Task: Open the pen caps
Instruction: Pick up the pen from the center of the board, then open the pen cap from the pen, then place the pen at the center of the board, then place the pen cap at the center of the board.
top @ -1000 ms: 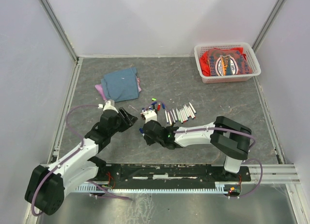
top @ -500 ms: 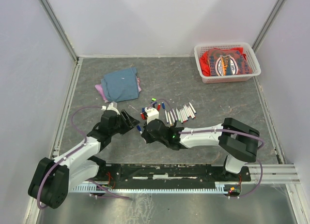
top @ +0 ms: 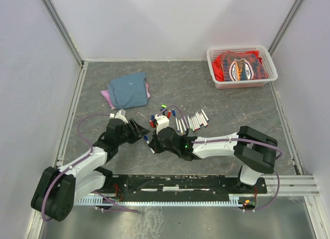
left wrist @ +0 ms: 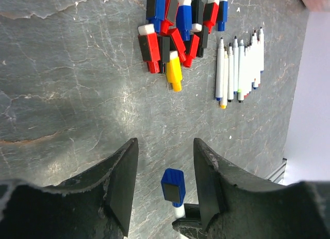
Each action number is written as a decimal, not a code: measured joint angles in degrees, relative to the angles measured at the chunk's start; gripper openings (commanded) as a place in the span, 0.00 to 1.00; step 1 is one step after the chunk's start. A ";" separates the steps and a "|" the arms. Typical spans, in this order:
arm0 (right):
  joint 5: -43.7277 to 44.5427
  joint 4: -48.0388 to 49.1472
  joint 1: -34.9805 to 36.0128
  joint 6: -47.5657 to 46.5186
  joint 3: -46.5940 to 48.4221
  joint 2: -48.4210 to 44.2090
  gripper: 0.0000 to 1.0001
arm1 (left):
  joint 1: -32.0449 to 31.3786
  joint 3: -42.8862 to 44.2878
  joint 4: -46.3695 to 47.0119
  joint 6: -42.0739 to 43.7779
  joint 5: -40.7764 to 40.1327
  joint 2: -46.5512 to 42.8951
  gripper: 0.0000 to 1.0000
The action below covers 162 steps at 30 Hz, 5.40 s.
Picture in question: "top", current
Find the blue cloth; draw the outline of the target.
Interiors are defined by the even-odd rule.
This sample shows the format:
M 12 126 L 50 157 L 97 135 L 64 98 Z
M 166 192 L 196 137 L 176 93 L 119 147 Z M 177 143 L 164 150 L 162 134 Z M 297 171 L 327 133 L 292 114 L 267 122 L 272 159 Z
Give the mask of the blue cloth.
M 114 78 L 107 85 L 110 100 L 116 109 L 145 106 L 149 102 L 146 75 L 137 72 Z

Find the pink cloth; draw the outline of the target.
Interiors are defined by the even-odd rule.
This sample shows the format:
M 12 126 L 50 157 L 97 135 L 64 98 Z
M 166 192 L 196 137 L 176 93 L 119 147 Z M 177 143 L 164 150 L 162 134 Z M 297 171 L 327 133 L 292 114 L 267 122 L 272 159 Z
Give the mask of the pink cloth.
M 145 83 L 145 86 L 146 86 L 147 99 L 149 99 L 151 97 L 150 92 L 149 92 L 149 83 Z M 108 90 L 102 90 L 101 94 L 105 98 L 105 100 L 108 102 L 111 109 L 112 110 L 116 109 L 116 107 L 113 105 L 113 103 L 110 99 L 110 95 L 109 95 Z

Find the yellow cap marker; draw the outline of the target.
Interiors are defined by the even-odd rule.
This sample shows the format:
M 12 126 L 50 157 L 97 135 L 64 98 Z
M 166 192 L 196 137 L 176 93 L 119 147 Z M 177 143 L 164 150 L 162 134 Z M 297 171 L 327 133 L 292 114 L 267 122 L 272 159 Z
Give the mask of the yellow cap marker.
M 187 131 L 186 126 L 185 126 L 185 122 L 184 122 L 183 118 L 181 118 L 180 121 L 181 121 L 182 129 L 183 129 L 182 133 L 184 134 Z

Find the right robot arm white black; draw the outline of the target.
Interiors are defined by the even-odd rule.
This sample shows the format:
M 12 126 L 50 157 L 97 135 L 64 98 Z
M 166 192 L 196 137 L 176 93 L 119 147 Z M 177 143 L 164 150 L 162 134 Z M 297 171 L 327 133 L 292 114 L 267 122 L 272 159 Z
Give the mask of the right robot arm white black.
M 168 151 L 186 161 L 234 156 L 243 162 L 236 180 L 236 187 L 242 193 L 252 190 L 263 174 L 272 174 L 277 158 L 283 153 L 276 139 L 249 126 L 218 137 L 178 135 L 166 127 L 153 134 L 148 146 L 155 154 Z

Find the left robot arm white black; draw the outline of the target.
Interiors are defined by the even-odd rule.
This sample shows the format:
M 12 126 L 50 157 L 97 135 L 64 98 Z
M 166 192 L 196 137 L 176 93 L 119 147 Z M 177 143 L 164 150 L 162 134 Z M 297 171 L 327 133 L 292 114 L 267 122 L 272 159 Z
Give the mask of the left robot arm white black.
M 87 194 L 110 192 L 114 185 L 112 173 L 102 166 L 117 154 L 119 146 L 134 144 L 149 132 L 134 119 L 110 119 L 105 132 L 89 144 L 85 154 L 64 166 L 43 171 L 30 206 L 41 213 L 43 221 L 62 221 Z

